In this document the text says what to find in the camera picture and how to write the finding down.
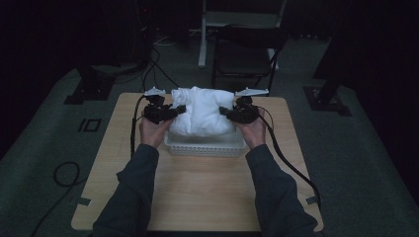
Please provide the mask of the white cloth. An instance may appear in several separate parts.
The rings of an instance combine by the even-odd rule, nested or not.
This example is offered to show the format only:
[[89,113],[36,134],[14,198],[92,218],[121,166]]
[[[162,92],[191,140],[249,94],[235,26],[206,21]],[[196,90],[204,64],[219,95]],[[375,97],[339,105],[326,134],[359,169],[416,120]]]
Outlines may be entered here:
[[186,106],[186,111],[172,122],[172,133],[208,137],[235,131],[235,125],[219,112],[220,107],[232,109],[233,93],[193,87],[173,90],[171,95],[174,108]]

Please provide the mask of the white plastic basket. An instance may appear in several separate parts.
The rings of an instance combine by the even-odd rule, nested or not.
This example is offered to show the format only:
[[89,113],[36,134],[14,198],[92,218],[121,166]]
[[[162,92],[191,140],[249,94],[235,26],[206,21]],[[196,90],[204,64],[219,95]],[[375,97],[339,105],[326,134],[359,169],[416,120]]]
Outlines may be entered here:
[[166,132],[164,143],[173,155],[238,157],[247,147],[239,130],[208,137],[183,136]]

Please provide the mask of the black folding chair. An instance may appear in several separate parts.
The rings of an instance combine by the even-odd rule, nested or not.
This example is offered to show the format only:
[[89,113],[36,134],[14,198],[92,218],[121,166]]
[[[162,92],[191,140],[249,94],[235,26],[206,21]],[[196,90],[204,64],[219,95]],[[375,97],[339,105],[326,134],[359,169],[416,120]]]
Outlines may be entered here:
[[278,56],[289,39],[281,27],[226,25],[216,31],[210,83],[217,78],[268,78],[271,91]]

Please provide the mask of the black stand base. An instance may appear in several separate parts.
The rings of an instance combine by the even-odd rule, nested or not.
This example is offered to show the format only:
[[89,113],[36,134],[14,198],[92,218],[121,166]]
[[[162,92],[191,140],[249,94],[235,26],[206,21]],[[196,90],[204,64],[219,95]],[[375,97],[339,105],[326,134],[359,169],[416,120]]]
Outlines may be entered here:
[[303,86],[304,94],[313,111],[336,112],[341,117],[350,117],[349,107],[341,101],[337,91],[342,83],[339,70],[336,67],[318,66],[315,78],[325,79],[321,87]]
[[107,101],[116,77],[94,69],[90,65],[76,68],[81,79],[72,95],[66,97],[65,105],[82,105],[85,101]]

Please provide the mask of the person's right hand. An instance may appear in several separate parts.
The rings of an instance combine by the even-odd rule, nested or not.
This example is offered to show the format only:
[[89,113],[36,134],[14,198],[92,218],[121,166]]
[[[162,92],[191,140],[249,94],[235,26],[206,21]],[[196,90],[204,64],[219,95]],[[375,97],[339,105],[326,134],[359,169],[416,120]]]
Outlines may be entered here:
[[259,117],[251,123],[235,123],[250,149],[266,143],[266,125],[263,122],[265,112],[260,109]]

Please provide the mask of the person's left hand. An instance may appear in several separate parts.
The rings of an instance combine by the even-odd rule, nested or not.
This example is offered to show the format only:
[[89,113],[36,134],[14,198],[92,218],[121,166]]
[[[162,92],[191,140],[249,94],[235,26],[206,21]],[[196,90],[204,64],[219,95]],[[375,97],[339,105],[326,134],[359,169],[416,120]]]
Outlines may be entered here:
[[156,124],[147,118],[143,118],[139,126],[140,142],[157,148],[163,141],[164,134],[172,122],[173,121],[170,119]]

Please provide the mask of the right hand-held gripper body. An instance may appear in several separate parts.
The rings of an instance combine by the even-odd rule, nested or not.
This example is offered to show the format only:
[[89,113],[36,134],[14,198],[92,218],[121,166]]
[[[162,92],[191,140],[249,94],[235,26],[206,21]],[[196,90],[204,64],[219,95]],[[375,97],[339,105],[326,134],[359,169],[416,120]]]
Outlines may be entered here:
[[259,109],[253,105],[253,96],[268,95],[268,89],[249,89],[236,92],[235,105],[230,113],[230,119],[234,122],[248,124],[259,117]]

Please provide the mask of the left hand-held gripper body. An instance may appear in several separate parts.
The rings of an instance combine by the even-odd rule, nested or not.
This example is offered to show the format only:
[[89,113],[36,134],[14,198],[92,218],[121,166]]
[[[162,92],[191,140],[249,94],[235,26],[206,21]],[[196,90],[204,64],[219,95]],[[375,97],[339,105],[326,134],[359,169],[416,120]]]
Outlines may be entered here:
[[166,92],[152,87],[144,92],[148,105],[143,110],[143,116],[155,124],[172,118],[170,107],[164,104]]

